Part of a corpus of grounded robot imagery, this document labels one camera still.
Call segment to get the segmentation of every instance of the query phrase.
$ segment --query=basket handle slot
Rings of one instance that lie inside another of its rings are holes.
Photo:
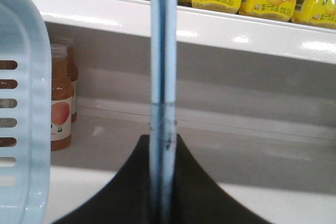
[[[15,157],[0,157],[0,167],[12,167],[16,164]]]
[[[0,118],[0,128],[13,128],[17,125],[15,118]]]
[[[1,70],[14,70],[17,68],[17,62],[15,60],[0,60]]]
[[[17,87],[17,81],[12,79],[0,79],[0,89],[14,89]]]
[[[0,147],[14,147],[17,141],[14,137],[0,137]]]
[[[0,175],[0,187],[2,186],[14,186],[16,178],[14,176],[1,176]]]
[[[16,99],[4,98],[0,99],[0,109],[12,109],[17,106]]]

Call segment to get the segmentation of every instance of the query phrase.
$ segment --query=white shelf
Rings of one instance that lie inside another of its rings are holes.
[[[150,2],[33,0],[46,22],[150,36]],[[177,40],[336,63],[336,31],[179,6]]]
[[[52,152],[45,224],[75,209],[122,166],[147,123],[78,115],[72,144]],[[203,168],[228,193],[274,224],[334,224],[335,144],[179,128]]]

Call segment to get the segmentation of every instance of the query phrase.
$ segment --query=shelf surface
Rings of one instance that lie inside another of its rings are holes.
[[[144,0],[33,0],[46,22],[150,37]],[[336,63],[336,31],[177,7],[177,41]]]
[[[72,144],[52,152],[44,224],[75,209],[118,171],[149,125],[78,115]],[[336,145],[313,145],[179,128],[202,167],[274,224],[334,224]]]

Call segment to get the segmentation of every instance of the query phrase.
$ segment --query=bottle cap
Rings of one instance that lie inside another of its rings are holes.
[[[59,34],[52,38],[52,43],[63,44],[69,48],[74,46],[74,38],[69,35]]]
[[[50,44],[51,46],[51,57],[53,59],[66,58],[67,56],[67,47],[62,44]]]

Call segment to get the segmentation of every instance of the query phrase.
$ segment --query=plastic basket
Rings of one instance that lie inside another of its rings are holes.
[[[0,147],[0,223],[38,224],[49,190],[51,56],[31,0],[0,0],[0,61],[17,65],[0,70],[0,82],[17,83],[0,89],[0,137],[16,142]]]

